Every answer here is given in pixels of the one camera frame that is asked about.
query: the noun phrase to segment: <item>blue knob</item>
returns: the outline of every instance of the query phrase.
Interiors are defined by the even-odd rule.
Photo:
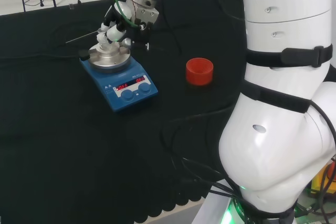
[[[139,85],[139,90],[146,94],[151,90],[151,86],[145,82]]]
[[[131,90],[124,90],[121,93],[121,97],[123,97],[126,101],[130,101],[133,99],[133,92]]]

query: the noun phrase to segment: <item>black cloth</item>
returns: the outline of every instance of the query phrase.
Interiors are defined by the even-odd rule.
[[[239,0],[226,1],[232,15],[243,14]],[[235,103],[245,72],[245,24],[226,17],[210,0],[165,3],[183,54],[160,16],[152,50],[132,53],[159,95],[120,113],[112,112],[78,59],[46,56],[73,55],[94,45],[95,35],[62,46],[99,28],[108,0],[0,16],[3,223],[133,223],[206,195],[202,185],[180,183],[188,173],[174,170],[159,131],[170,119]],[[18,58],[41,51],[39,57]],[[207,88],[185,81],[186,62],[195,57],[214,64]],[[218,142],[229,116],[165,123],[164,136],[169,142],[180,125],[174,150],[220,169]]]

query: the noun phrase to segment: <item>green wire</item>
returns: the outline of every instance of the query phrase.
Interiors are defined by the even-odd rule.
[[[126,21],[128,24],[130,24],[130,26],[135,27],[135,28],[138,28],[139,26],[136,25],[135,23],[133,23],[132,21],[130,21],[130,20],[126,17],[126,15],[122,12],[121,7],[120,7],[120,5],[119,5],[119,1],[118,1],[118,0],[115,0],[115,3],[117,4],[117,7],[118,7],[118,9],[119,9],[119,12],[120,12],[121,16],[125,19],[125,21]]]

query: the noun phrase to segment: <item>white circular hole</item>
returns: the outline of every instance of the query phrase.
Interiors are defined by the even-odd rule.
[[[255,124],[255,125],[253,125],[253,128],[254,128],[257,132],[259,132],[259,133],[261,133],[261,134],[266,133],[266,128],[263,127],[263,126],[261,126],[261,125],[257,125],[257,124]]]
[[[324,125],[328,126],[327,122],[325,121],[325,119],[321,115],[320,115],[320,120]]]

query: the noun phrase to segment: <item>black strap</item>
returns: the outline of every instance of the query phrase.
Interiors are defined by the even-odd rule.
[[[247,50],[248,63],[261,67],[288,68],[312,66],[319,68],[332,58],[332,45],[314,49],[286,48],[282,52],[257,52]]]
[[[267,89],[246,80],[243,81],[241,92],[253,100],[299,113],[306,113],[310,106],[308,99]]]

